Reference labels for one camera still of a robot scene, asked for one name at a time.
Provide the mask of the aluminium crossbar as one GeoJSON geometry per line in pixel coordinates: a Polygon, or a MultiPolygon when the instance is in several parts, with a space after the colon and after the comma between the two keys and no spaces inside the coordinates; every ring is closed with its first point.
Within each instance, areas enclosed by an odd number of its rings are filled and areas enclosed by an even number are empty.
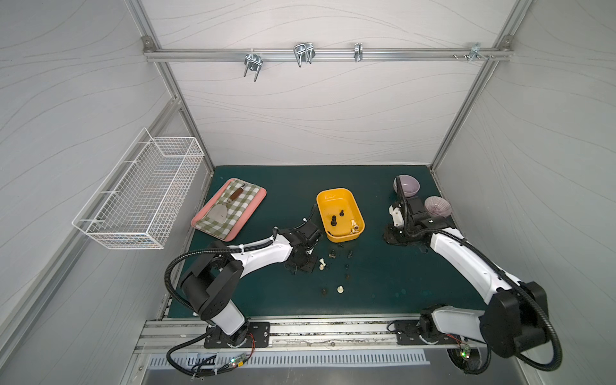
{"type": "MultiPolygon", "coordinates": [[[[368,48],[364,46],[364,56],[361,62],[436,62],[458,61],[452,56],[468,53],[471,47],[463,48],[368,48]]],[[[355,63],[354,47],[346,48],[315,48],[313,62],[355,63]]],[[[513,57],[511,50],[482,47],[485,54],[496,56],[495,61],[508,60],[513,57]]],[[[291,48],[265,49],[160,49],[144,53],[151,63],[242,63],[245,57],[254,52],[261,56],[265,63],[295,62],[291,48]]]]}

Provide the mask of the purple ribbed bowl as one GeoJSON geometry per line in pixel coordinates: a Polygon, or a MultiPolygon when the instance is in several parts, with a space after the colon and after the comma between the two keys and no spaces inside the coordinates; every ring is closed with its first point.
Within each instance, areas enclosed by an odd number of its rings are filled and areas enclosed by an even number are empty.
{"type": "Polygon", "coordinates": [[[452,206],[443,197],[428,197],[424,201],[424,207],[431,217],[447,218],[452,215],[452,206]]]}

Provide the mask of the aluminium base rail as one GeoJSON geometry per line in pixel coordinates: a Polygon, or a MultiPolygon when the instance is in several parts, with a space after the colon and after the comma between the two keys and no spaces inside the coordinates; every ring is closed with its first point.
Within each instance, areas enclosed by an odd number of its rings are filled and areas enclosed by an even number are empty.
{"type": "MultiPolygon", "coordinates": [[[[394,334],[393,322],[417,322],[418,314],[338,314],[318,316],[254,317],[254,322],[268,322],[266,351],[349,351],[401,350],[394,334]]],[[[133,352],[165,353],[185,341],[206,332],[207,324],[196,318],[147,321],[133,352]]]]}

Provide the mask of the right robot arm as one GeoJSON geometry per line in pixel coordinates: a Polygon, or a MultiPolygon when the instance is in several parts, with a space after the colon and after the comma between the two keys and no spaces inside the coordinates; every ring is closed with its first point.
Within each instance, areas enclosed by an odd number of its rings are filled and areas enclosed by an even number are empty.
{"type": "Polygon", "coordinates": [[[459,335],[487,344],[502,358],[518,356],[555,342],[547,295],[535,282],[504,271],[472,245],[442,216],[433,216],[416,195],[407,194],[404,178],[394,180],[396,202],[388,209],[392,223],[383,235],[390,245],[428,246],[453,266],[481,296],[482,311],[438,304],[422,311],[421,337],[459,335]]]}

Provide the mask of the metal hook clamp left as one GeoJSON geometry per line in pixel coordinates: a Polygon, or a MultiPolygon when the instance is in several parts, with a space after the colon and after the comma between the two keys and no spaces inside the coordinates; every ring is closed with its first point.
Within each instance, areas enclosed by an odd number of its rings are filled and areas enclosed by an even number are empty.
{"type": "Polygon", "coordinates": [[[254,52],[250,52],[250,54],[248,54],[245,57],[244,64],[245,64],[245,69],[244,69],[243,76],[247,77],[249,72],[253,72],[254,73],[253,81],[256,82],[258,80],[261,69],[263,67],[263,59],[261,58],[260,55],[254,52]]]}

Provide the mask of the metal bracket right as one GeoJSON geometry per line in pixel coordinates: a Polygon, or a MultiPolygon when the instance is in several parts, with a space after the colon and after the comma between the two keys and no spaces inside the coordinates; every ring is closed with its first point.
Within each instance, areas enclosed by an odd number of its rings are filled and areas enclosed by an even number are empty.
{"type": "Polygon", "coordinates": [[[465,61],[467,63],[471,63],[473,61],[491,61],[496,59],[495,55],[492,54],[485,54],[483,51],[481,51],[481,45],[479,43],[474,44],[468,51],[468,53],[463,54],[462,56],[459,55],[453,55],[452,56],[455,60],[458,61],[465,61]]]}

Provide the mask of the metal hook clamp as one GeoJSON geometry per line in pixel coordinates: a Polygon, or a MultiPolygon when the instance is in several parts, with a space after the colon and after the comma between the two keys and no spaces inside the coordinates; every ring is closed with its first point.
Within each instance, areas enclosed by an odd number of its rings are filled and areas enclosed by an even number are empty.
{"type": "Polygon", "coordinates": [[[312,64],[315,51],[313,43],[300,43],[294,46],[293,53],[296,59],[296,62],[299,67],[302,67],[304,63],[312,64]]]}
{"type": "Polygon", "coordinates": [[[253,81],[256,82],[258,80],[261,69],[263,67],[263,59],[261,58],[260,55],[254,52],[250,52],[250,54],[248,54],[245,57],[244,64],[245,64],[245,69],[244,69],[243,76],[247,77],[249,72],[253,72],[254,73],[253,81]]]}

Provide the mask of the purple bowl upright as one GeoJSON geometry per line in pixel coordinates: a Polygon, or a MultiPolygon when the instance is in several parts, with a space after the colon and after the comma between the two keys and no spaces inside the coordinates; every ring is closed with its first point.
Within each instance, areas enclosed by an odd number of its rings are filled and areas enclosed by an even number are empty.
{"type": "Polygon", "coordinates": [[[399,175],[394,179],[393,189],[398,197],[411,198],[420,192],[420,183],[413,176],[399,175]]]}

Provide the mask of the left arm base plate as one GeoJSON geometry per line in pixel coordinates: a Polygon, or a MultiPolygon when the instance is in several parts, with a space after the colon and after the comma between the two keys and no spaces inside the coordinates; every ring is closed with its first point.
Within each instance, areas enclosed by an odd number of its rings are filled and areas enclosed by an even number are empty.
{"type": "Polygon", "coordinates": [[[248,321],[232,335],[226,335],[221,327],[214,327],[204,341],[204,348],[261,348],[268,347],[270,342],[269,322],[248,321]]]}

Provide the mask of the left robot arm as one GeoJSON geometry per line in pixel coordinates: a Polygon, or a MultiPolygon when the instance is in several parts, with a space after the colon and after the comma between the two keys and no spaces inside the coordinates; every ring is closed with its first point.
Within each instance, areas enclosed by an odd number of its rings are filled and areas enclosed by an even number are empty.
{"type": "Polygon", "coordinates": [[[223,245],[202,250],[179,279],[188,308],[224,335],[244,335],[247,320],[233,303],[240,280],[270,265],[283,264],[291,272],[314,270],[314,247],[322,233],[311,221],[292,229],[273,229],[270,237],[246,245],[223,245]]]}

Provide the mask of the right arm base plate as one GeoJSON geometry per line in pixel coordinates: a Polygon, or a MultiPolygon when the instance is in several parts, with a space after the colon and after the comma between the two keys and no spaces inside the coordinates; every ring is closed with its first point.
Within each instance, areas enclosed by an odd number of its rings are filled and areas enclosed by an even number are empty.
{"type": "Polygon", "coordinates": [[[401,346],[459,345],[457,338],[441,333],[428,319],[405,319],[390,322],[387,332],[396,337],[401,346]]]}

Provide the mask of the white vent strip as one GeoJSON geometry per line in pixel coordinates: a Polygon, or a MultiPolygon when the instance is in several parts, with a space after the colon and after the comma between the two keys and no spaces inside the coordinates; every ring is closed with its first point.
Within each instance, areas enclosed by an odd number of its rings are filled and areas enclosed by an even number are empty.
{"type": "Polygon", "coordinates": [[[237,364],[246,358],[245,366],[262,368],[308,367],[408,367],[428,366],[430,361],[422,349],[368,351],[257,351],[252,355],[239,352],[189,353],[173,355],[184,367],[204,364],[207,369],[237,364]]]}

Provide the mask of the yellow plastic storage box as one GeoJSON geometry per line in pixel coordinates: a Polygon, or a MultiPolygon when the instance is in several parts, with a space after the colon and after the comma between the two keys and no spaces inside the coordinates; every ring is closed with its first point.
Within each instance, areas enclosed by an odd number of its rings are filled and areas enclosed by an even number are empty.
{"type": "Polygon", "coordinates": [[[331,242],[354,241],[366,229],[363,216],[350,190],[324,190],[317,195],[316,203],[325,234],[331,242]]]}

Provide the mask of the metal hook clamp middle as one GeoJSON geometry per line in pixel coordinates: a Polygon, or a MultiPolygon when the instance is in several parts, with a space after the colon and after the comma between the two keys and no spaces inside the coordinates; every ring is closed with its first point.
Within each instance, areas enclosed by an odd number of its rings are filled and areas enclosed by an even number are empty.
{"type": "Polygon", "coordinates": [[[302,67],[304,63],[312,64],[315,51],[313,43],[300,43],[294,46],[293,53],[296,59],[296,62],[299,67],[302,67]]]}

